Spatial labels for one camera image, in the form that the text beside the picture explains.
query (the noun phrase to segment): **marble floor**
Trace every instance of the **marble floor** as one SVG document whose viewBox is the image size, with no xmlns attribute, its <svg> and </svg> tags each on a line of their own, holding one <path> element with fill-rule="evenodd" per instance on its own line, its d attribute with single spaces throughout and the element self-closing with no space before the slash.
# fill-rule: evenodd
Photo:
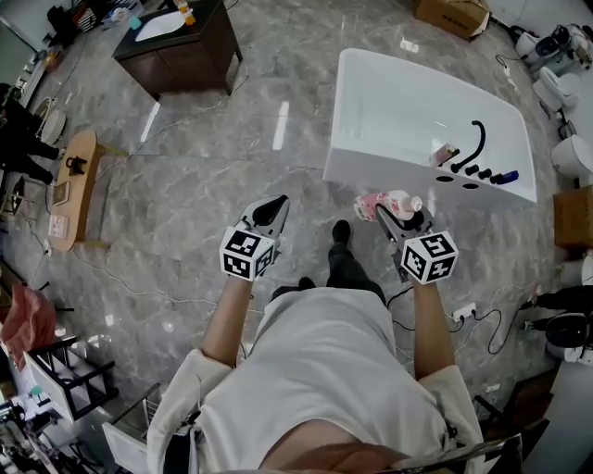
<svg viewBox="0 0 593 474">
<path fill-rule="evenodd" d="M 283 254 L 255 285 L 246 342 L 275 287 L 305 275 L 324 283 L 331 228 L 339 218 L 352 222 L 353 251 L 385 293 L 404 288 L 378 226 L 355 220 L 352 203 L 362 190 L 322 181 L 338 55 L 347 47 L 444 71 L 513 104 L 524 116 L 536 168 L 537 205 L 497 213 L 438 210 L 439 222 L 461 251 L 453 276 L 440 284 L 447 311 L 471 302 L 477 303 L 479 315 L 499 308 L 503 320 L 494 349 L 534 281 L 544 289 L 553 287 L 551 196 L 560 185 L 550 150 L 557 134 L 536 100 L 530 77 L 522 64 L 508 61 L 517 90 L 507 82 L 495 55 L 514 53 L 500 27 L 491 25 L 468 43 L 414 19 L 410 3 L 239 0 L 229 15 L 245 61 L 236 69 L 233 95 L 163 94 L 148 136 L 178 124 L 141 147 L 155 102 L 111 58 L 124 29 L 95 30 L 80 38 L 47 77 L 36 100 L 57 94 L 69 118 L 62 143 L 91 127 L 102 142 L 130 152 L 140 148 L 116 167 L 107 169 L 116 163 L 114 156 L 101 163 L 106 172 L 95 185 L 87 235 L 110 243 L 108 251 L 78 247 L 76 253 L 42 257 L 28 223 L 20 221 L 7 224 L 2 254 L 32 286 L 50 281 L 45 293 L 76 309 L 58 317 L 59 334 L 77 334 L 87 342 L 90 356 L 115 360 L 114 375 L 124 399 L 155 381 L 168 383 L 199 341 L 214 306 L 196 300 L 216 300 L 225 279 L 218 263 L 224 227 L 260 196 L 286 193 L 291 212 Z M 273 136 L 286 102 L 284 143 L 276 150 Z M 49 166 L 57 171 L 57 164 Z M 32 229 L 43 241 L 48 216 L 43 193 L 38 193 L 29 214 L 36 218 Z M 398 321 L 413 324 L 410 293 L 394 302 L 392 312 Z M 498 355 L 486 350 L 498 323 L 494 315 L 479 325 L 467 321 L 452 335 L 472 393 L 500 383 L 495 397 L 503 400 L 516 380 L 550 367 L 541 336 L 521 331 L 524 318 L 538 316 L 521 313 Z M 394 331 L 403 352 L 411 353 L 412 335 L 397 325 Z"/>
</svg>

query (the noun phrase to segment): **white toilet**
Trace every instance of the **white toilet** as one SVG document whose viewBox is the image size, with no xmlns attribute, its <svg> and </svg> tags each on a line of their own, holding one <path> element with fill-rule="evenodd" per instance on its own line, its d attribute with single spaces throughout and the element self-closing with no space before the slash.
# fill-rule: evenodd
<svg viewBox="0 0 593 474">
<path fill-rule="evenodd" d="M 548 108 L 558 112 L 563 107 L 575 106 L 578 102 L 578 86 L 581 80 L 576 74 L 558 77 L 545 66 L 539 71 L 534 91 Z"/>
<path fill-rule="evenodd" d="M 593 150 L 578 135 L 571 135 L 552 150 L 552 163 L 568 178 L 589 183 L 593 177 Z"/>
</svg>

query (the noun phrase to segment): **black pants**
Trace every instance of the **black pants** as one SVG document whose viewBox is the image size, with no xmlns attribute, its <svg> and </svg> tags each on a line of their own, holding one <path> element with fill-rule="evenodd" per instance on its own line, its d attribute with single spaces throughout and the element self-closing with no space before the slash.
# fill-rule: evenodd
<svg viewBox="0 0 593 474">
<path fill-rule="evenodd" d="M 345 243 L 334 243 L 330 249 L 328 259 L 330 262 L 330 278 L 325 286 L 373 292 L 385 304 L 383 290 L 377 283 L 369 279 L 364 268 L 354 258 Z M 281 286 L 272 294 L 271 301 L 282 294 L 301 290 L 302 288 L 297 286 Z"/>
<path fill-rule="evenodd" d="M 544 293 L 537 297 L 534 306 L 558 309 L 569 313 L 583 313 L 586 317 L 593 312 L 593 286 L 572 286 L 562 288 L 556 293 Z M 531 321 L 532 328 L 545 331 L 548 323 L 554 319 L 542 318 Z"/>
<path fill-rule="evenodd" d="M 25 173 L 34 180 L 50 184 L 54 179 L 52 173 L 47 169 L 40 167 L 29 155 L 36 155 L 55 160 L 58 154 L 58 148 L 43 143 L 34 135 L 29 135 L 27 139 L 23 141 L 23 148 L 18 150 L 18 152 L 15 152 L 15 154 L 9 158 L 9 161 L 6 163 L 6 168 L 9 171 Z"/>
</svg>

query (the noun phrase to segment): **cardboard box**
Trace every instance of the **cardboard box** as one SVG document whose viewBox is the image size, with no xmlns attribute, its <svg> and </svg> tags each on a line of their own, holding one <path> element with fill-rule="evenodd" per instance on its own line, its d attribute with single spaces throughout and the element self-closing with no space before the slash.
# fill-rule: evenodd
<svg viewBox="0 0 593 474">
<path fill-rule="evenodd" d="M 554 195 L 554 243 L 566 249 L 593 248 L 593 186 Z"/>
<path fill-rule="evenodd" d="M 414 0 L 414 17 L 464 40 L 477 38 L 490 18 L 485 0 Z"/>
</svg>

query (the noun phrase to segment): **white shirt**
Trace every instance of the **white shirt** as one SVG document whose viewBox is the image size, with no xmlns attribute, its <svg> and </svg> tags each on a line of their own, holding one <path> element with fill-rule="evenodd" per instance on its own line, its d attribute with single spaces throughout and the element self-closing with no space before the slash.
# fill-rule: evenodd
<svg viewBox="0 0 593 474">
<path fill-rule="evenodd" d="M 168 407 L 173 399 L 176 413 Z M 181 417 L 180 399 L 189 407 Z M 396 360 L 390 313 L 374 293 L 360 290 L 319 288 L 277 298 L 266 306 L 251 354 L 232 371 L 193 351 L 148 433 L 155 474 L 169 431 L 199 401 L 200 470 L 207 472 L 257 469 L 285 433 L 313 419 L 410 456 L 482 441 L 457 367 L 417 382 Z M 449 439 L 444 416 L 458 429 L 456 440 Z"/>
</svg>

